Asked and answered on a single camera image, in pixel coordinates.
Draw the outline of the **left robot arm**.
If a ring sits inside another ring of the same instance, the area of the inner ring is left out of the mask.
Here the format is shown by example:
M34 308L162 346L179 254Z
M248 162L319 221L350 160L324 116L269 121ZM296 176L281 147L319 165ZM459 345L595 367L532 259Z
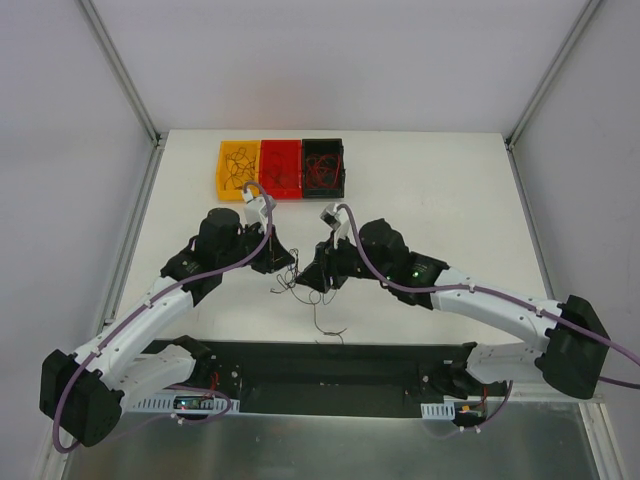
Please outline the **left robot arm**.
M70 453L102 442L123 413L165 388L216 396L212 353L199 341L183 335L149 358L139 354L212 293L225 273L249 266L270 274L292 262L277 238L273 210L261 199L241 215L210 210L134 307L72 353L55 350L44 360L39 408L53 422L54 448Z

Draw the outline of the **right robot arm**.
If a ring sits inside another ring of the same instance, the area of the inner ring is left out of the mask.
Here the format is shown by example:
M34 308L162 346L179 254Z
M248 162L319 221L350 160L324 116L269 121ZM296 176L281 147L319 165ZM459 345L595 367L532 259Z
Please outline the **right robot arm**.
M377 280L405 304L461 315L514 336L511 344L470 345L467 359L450 369L451 385L461 394L494 382L545 381L569 397L593 397L609 336L587 300L537 299L476 283L446 262L410 250L383 219L366 223L358 238L353 244L344 229L334 230L317 244L297 283L326 293L349 278Z

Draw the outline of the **yellow plastic bin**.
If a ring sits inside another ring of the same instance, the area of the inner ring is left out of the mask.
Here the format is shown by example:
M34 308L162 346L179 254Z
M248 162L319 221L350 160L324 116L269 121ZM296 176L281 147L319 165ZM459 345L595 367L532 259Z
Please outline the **yellow plastic bin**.
M215 174L216 192L220 201L241 201L244 184L258 180L260 147L259 140L220 142Z

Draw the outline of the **red plastic bin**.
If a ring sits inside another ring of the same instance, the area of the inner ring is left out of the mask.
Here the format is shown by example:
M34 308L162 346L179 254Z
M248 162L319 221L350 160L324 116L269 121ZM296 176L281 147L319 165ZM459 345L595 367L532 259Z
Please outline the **red plastic bin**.
M298 200L302 192L300 139L264 139L258 166L259 183L276 200Z

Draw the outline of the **black plastic bin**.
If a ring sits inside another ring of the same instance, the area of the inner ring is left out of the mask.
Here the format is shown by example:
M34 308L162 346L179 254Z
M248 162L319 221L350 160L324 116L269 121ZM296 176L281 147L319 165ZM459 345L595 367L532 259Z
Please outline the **black plastic bin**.
M303 139L301 149L304 199L342 199L346 169L341 138Z

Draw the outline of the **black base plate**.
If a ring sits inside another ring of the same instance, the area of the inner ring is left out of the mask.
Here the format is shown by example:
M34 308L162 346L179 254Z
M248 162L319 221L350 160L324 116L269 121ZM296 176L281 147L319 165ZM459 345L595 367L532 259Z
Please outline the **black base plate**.
M507 391L464 370L470 344L365 345L206 341L196 384L212 386L243 413L418 418L424 404Z

